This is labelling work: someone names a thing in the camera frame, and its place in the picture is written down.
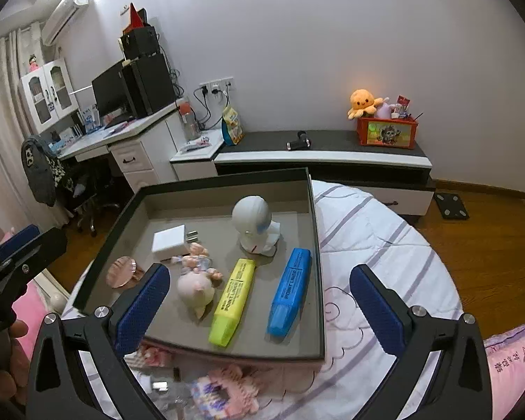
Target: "white power adapter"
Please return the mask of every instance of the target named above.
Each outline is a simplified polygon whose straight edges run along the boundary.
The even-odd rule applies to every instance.
[[[197,231],[187,232],[185,224],[156,232],[152,243],[152,252],[159,260],[189,254],[189,244],[198,240],[197,235]]]

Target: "curtain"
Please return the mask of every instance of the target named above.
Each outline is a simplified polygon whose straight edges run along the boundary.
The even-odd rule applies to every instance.
[[[38,22],[0,39],[0,240],[11,227],[20,230],[33,223],[44,232],[68,221],[61,207],[49,208],[35,200],[21,163],[21,144],[32,131],[19,84],[29,72],[32,54],[42,66]]]

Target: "orange octopus plush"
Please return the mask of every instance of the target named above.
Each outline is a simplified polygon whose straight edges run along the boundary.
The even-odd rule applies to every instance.
[[[350,96],[350,104],[352,108],[348,111],[348,120],[360,118],[364,115],[364,112],[373,115],[375,113],[376,106],[383,103],[383,98],[375,98],[373,95],[365,89],[356,90]]]

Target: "blue gripper pad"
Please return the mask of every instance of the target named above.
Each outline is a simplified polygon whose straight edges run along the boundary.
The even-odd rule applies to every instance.
[[[39,227],[30,224],[14,234],[12,238],[0,245],[0,262],[3,262],[14,254],[18,249],[24,247],[32,239],[39,236]]]
[[[116,325],[113,346],[120,358],[138,349],[155,313],[169,292],[169,270],[164,265],[158,265],[157,268],[153,266],[150,270],[152,269],[155,269],[155,273]]]
[[[365,274],[363,267],[374,277],[379,286],[374,285],[370,277]],[[404,353],[405,326],[400,317],[389,306],[385,297],[379,289],[384,292],[388,290],[375,277],[367,265],[358,265],[350,273],[350,291],[354,296],[359,308],[375,333],[383,350],[391,355],[400,357]]]

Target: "red box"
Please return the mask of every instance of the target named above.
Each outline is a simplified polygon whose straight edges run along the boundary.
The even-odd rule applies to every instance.
[[[414,148],[414,137],[418,123],[412,119],[380,120],[376,118],[358,118],[358,137],[360,144]]]

